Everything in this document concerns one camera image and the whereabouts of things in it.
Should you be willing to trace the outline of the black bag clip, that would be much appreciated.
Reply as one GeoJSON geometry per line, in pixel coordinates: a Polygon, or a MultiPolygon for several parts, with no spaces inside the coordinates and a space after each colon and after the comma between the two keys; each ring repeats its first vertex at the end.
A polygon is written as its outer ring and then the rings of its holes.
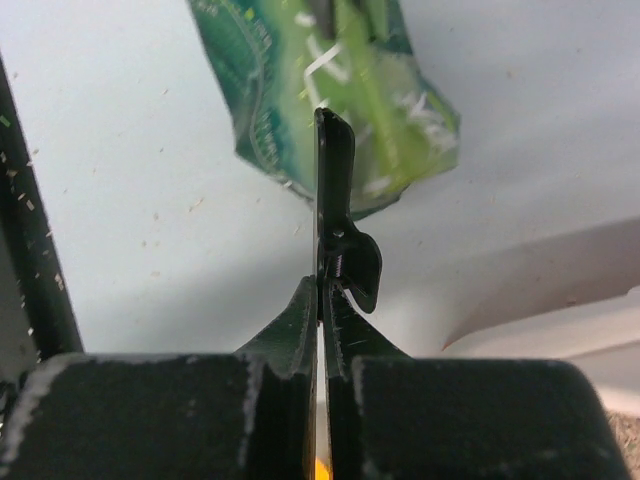
{"type": "Polygon", "coordinates": [[[349,290],[366,313],[375,310],[382,273],[378,244],[360,231],[350,209],[355,137],[351,126],[329,108],[314,111],[315,277],[318,314],[328,316],[333,286],[349,290]]]}

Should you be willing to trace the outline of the orange plastic scoop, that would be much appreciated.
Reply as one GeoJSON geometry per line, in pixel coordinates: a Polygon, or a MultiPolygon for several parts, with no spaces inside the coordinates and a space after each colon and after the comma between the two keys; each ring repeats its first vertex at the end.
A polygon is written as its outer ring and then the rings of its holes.
{"type": "Polygon", "coordinates": [[[315,480],[331,480],[329,467],[319,458],[315,458],[315,480]]]}

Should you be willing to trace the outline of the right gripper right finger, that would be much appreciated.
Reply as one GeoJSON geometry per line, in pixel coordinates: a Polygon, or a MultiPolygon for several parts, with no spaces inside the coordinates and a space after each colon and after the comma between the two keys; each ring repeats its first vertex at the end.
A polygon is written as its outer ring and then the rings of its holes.
{"type": "Polygon", "coordinates": [[[555,360],[413,358],[323,295],[337,479],[624,479],[601,402],[555,360]]]}

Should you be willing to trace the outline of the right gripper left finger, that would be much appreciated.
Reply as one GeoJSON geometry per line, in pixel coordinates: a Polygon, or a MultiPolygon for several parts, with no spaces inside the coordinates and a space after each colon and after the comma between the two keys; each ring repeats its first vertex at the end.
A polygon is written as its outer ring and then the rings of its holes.
{"type": "Polygon", "coordinates": [[[65,354],[27,378],[5,479],[310,479],[318,292],[232,353],[65,354]]]}

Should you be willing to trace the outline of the green litter bag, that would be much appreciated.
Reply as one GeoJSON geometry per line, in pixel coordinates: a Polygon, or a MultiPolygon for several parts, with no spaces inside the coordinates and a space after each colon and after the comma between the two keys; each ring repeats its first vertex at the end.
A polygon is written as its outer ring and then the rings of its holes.
{"type": "Polygon", "coordinates": [[[397,1],[193,1],[236,154],[307,201],[314,113],[352,128],[351,212],[367,217],[456,167],[460,117],[424,77],[397,1]]]}

